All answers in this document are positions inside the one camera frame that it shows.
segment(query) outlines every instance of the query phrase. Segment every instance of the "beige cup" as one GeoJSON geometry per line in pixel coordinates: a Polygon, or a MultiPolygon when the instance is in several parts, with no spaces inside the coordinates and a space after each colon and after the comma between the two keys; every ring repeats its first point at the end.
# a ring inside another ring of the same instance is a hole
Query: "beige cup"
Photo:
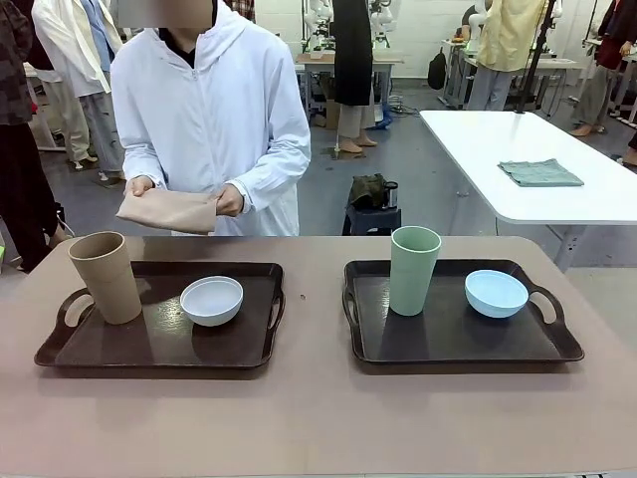
{"type": "Polygon", "coordinates": [[[69,256],[109,324],[121,325],[141,314],[141,301],[124,237],[99,232],[69,249],[69,256]]]}

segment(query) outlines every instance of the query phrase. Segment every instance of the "desk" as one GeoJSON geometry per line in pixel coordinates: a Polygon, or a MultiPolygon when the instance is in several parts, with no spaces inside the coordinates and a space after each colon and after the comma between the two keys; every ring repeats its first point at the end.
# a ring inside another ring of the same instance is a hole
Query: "desk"
{"type": "MultiPolygon", "coordinates": [[[[534,114],[421,112],[425,124],[494,214],[516,224],[565,226],[555,263],[568,269],[586,228],[637,224],[637,175],[534,114]],[[519,187],[501,161],[555,158],[581,187],[519,187]]],[[[461,197],[458,207],[466,203],[461,197]]],[[[452,229],[455,229],[455,218],[452,229]]]]}
{"type": "Polygon", "coordinates": [[[36,71],[34,68],[28,64],[24,64],[24,71],[27,74],[27,88],[29,89],[29,96],[31,97],[31,101],[34,105],[38,107],[38,112],[36,114],[36,120],[38,121],[38,125],[40,127],[40,132],[46,142],[45,145],[38,145],[38,150],[40,151],[53,151],[53,152],[67,152],[67,150],[63,147],[59,147],[56,142],[53,140],[53,136],[51,135],[51,130],[49,129],[49,125],[47,124],[47,117],[44,114],[44,110],[38,103],[38,96],[36,95],[36,91],[33,88],[32,79],[38,78],[36,71]]]}
{"type": "MultiPolygon", "coordinates": [[[[615,113],[618,116],[624,104],[624,98],[626,98],[626,93],[628,92],[630,81],[633,78],[633,74],[635,71],[635,62],[637,62],[637,54],[633,53],[632,55],[628,55],[627,57],[624,57],[624,62],[626,62],[626,70],[624,71],[624,75],[621,78],[621,83],[619,84],[619,90],[617,90],[615,101],[612,102],[610,106],[611,108],[614,109],[615,113]]],[[[628,122],[629,123],[635,122],[635,117],[637,117],[637,99],[635,99],[633,108],[630,111],[628,122]]]]}
{"type": "Polygon", "coordinates": [[[1,473],[65,478],[512,474],[637,468],[637,358],[532,242],[443,238],[441,257],[511,259],[562,302],[586,351],[555,373],[369,375],[352,357],[343,267],[386,237],[128,238],[135,260],[267,261],[287,296],[251,380],[72,379],[33,364],[83,287],[63,244],[1,305],[1,473]]]}
{"type": "MultiPolygon", "coordinates": [[[[402,58],[377,58],[374,59],[372,65],[373,73],[378,73],[382,81],[382,94],[381,102],[386,104],[389,101],[389,92],[391,90],[391,72],[395,65],[404,63],[402,58]]],[[[297,56],[297,65],[302,65],[305,68],[306,76],[306,114],[308,120],[311,114],[311,102],[312,102],[312,74],[317,73],[329,73],[334,74],[334,54],[324,54],[319,59],[313,59],[307,53],[297,56]]]]}
{"type": "MultiPolygon", "coordinates": [[[[468,56],[464,50],[455,49],[452,52],[454,58],[456,58],[457,67],[453,69],[453,83],[452,90],[449,87],[445,88],[443,94],[444,99],[441,100],[446,106],[455,108],[457,110],[464,110],[467,107],[467,91],[469,90],[469,81],[474,77],[475,68],[478,66],[478,62],[475,57],[468,56]]],[[[532,106],[533,110],[541,109],[541,103],[543,101],[548,83],[551,75],[564,75],[566,71],[581,70],[582,67],[579,63],[566,58],[541,58],[537,64],[536,75],[541,78],[537,90],[533,90],[535,94],[535,103],[532,106]]],[[[523,76],[525,70],[519,70],[515,72],[515,75],[523,76]]]]}

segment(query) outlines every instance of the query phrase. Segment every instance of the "brown tray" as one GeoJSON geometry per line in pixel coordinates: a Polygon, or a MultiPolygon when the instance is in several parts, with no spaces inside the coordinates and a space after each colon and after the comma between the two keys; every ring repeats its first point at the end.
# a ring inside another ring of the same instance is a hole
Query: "brown tray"
{"type": "Polygon", "coordinates": [[[566,326],[559,300],[534,284],[512,261],[439,260],[422,314],[398,316],[388,308],[389,261],[357,261],[345,267],[343,307],[353,353],[374,365],[529,363],[579,361],[584,350],[566,326]],[[465,279],[481,269],[517,278],[530,294],[544,295],[555,311],[547,322],[529,301],[507,320],[485,317],[467,302],[465,279]]]}
{"type": "Polygon", "coordinates": [[[285,308],[280,265],[133,262],[132,271],[141,297],[140,317],[111,326],[91,305],[69,327],[69,308],[89,294],[87,289],[77,291],[60,308],[35,363],[58,368],[254,369],[272,356],[285,308]],[[213,328],[193,324],[179,305],[189,284],[209,276],[232,277],[244,291],[237,316],[213,328]]]}

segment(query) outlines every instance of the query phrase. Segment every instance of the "stool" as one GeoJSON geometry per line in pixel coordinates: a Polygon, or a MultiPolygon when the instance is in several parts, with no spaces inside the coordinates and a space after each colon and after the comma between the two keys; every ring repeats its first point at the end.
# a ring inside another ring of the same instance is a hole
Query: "stool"
{"type": "Polygon", "coordinates": [[[364,209],[357,210],[348,206],[345,212],[345,222],[342,226],[343,236],[391,236],[391,233],[401,227],[402,211],[394,209],[364,209]],[[371,229],[377,233],[369,234],[371,229]]]}

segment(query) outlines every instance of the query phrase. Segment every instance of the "hood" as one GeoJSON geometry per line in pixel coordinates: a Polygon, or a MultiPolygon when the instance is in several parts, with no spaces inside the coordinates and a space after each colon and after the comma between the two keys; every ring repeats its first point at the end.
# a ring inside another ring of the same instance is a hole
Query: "hood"
{"type": "MultiPolygon", "coordinates": [[[[196,66],[198,70],[210,69],[216,61],[235,43],[251,22],[237,12],[233,12],[223,0],[217,2],[217,20],[215,26],[197,39],[196,66]]],[[[148,29],[154,45],[159,48],[161,57],[179,68],[184,65],[174,52],[159,38],[155,29],[148,29]]]]}

